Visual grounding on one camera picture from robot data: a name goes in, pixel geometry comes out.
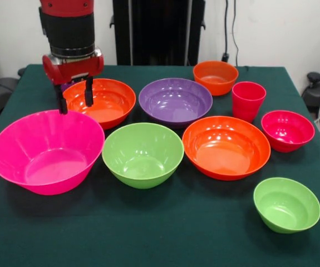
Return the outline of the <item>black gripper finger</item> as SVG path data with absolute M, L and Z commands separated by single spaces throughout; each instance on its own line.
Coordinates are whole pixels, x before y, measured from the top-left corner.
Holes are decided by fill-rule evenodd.
M 87 107 L 91 107 L 93 105 L 93 78 L 88 77 L 86 79 L 86 88 L 85 88 L 85 103 Z
M 62 115 L 66 115 L 67 112 L 68 112 L 67 102 L 66 102 L 66 99 L 63 96 L 61 85 L 54 85 L 54 89 L 55 89 L 55 93 L 56 93 L 59 112 Z

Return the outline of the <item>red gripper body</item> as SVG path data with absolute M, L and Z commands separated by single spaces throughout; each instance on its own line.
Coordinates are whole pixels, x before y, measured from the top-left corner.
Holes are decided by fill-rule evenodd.
M 54 85 L 69 83 L 81 77 L 96 76 L 104 68 L 102 53 L 65 62 L 53 55 L 44 55 L 42 64 L 47 77 Z

